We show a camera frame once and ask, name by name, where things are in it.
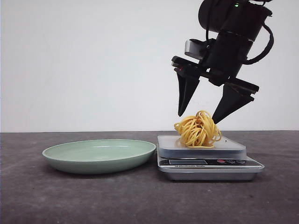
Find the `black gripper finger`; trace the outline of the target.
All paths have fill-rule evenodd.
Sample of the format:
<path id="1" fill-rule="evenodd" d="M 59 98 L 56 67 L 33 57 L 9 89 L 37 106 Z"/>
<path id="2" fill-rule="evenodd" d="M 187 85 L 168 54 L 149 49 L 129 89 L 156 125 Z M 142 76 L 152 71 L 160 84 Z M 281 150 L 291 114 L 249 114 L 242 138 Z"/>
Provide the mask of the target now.
<path id="1" fill-rule="evenodd" d="M 179 86 L 178 115 L 182 116 L 199 84 L 199 76 L 186 70 L 175 71 Z"/>
<path id="2" fill-rule="evenodd" d="M 254 101 L 251 92 L 237 86 L 225 84 L 222 98 L 212 116 L 215 124 L 226 118 L 231 113 Z"/>

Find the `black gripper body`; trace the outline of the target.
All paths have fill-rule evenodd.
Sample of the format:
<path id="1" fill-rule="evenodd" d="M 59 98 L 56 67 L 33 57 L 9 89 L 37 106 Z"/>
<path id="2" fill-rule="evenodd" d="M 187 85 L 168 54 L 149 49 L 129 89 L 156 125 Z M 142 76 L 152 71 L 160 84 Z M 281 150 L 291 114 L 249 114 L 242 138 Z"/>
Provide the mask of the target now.
<path id="1" fill-rule="evenodd" d="M 252 44 L 251 40 L 240 35 L 220 32 L 208 54 L 198 63 L 174 56 L 172 66 L 174 70 L 186 70 L 199 77 L 206 77 L 216 86 L 230 84 L 256 93 L 259 90 L 257 85 L 236 78 Z"/>

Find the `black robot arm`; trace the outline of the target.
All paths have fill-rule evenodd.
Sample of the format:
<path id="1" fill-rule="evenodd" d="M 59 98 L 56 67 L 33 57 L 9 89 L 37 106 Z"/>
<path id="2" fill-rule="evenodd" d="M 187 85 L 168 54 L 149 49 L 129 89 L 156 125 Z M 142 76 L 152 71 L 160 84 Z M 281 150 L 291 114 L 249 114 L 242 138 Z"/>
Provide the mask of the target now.
<path id="1" fill-rule="evenodd" d="M 273 35 L 259 55 L 252 59 L 247 57 L 260 30 L 269 30 L 265 20 L 271 15 L 262 0 L 254 3 L 248 0 L 205 0 L 201 3 L 198 13 L 201 27 L 218 35 L 205 41 L 186 41 L 185 54 L 197 59 L 197 63 L 178 56 L 172 58 L 179 85 L 179 116 L 185 112 L 200 77 L 223 87 L 222 98 L 212 116 L 215 123 L 253 101 L 258 86 L 238 79 L 237 74 L 243 65 L 254 64 L 270 52 Z"/>

